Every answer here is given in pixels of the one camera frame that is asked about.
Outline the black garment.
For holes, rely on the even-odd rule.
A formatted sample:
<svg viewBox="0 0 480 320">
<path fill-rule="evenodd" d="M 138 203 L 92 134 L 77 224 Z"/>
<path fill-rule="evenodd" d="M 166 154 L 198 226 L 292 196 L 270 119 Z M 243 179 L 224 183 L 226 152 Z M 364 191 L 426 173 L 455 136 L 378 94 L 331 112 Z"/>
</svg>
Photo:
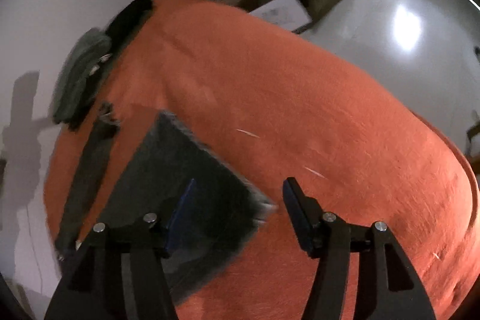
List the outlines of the black garment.
<svg viewBox="0 0 480 320">
<path fill-rule="evenodd" d="M 103 182 L 119 132 L 118 122 L 105 108 L 80 154 L 55 239 L 62 277 L 88 236 L 81 240 L 80 229 Z M 150 212 L 171 214 L 191 180 L 197 188 L 181 246 L 162 261 L 175 306 L 240 253 L 271 210 L 271 202 L 199 143 L 173 114 L 162 111 L 122 171 L 97 222 L 119 228 Z"/>
</svg>

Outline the orange fleece blanket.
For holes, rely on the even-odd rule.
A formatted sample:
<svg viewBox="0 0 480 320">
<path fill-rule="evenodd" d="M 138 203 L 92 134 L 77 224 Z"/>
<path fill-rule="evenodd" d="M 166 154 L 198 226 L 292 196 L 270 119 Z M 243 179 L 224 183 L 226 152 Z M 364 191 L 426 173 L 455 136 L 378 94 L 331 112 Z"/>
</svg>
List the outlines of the orange fleece blanket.
<svg viewBox="0 0 480 320">
<path fill-rule="evenodd" d="M 109 108 L 120 132 L 81 240 L 167 111 L 272 205 L 240 253 L 175 306 L 176 319 L 303 319 L 319 262 L 300 248 L 290 222 L 282 198 L 289 177 L 347 223 L 386 223 L 434 319 L 472 316 L 479 186 L 448 138 L 360 68 L 282 28 L 207 0 L 153 2 L 83 123 L 76 130 L 61 124 L 44 196 L 54 245 L 100 113 Z"/>
</svg>

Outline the white paper box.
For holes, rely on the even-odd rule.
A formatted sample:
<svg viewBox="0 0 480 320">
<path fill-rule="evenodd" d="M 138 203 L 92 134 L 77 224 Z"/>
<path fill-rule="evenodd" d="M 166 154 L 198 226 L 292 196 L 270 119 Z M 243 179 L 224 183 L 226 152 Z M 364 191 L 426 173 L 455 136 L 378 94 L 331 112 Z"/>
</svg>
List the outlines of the white paper box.
<svg viewBox="0 0 480 320">
<path fill-rule="evenodd" d="M 289 32 L 300 32 L 312 23 L 312 17 L 299 0 L 272 0 L 250 15 Z"/>
</svg>

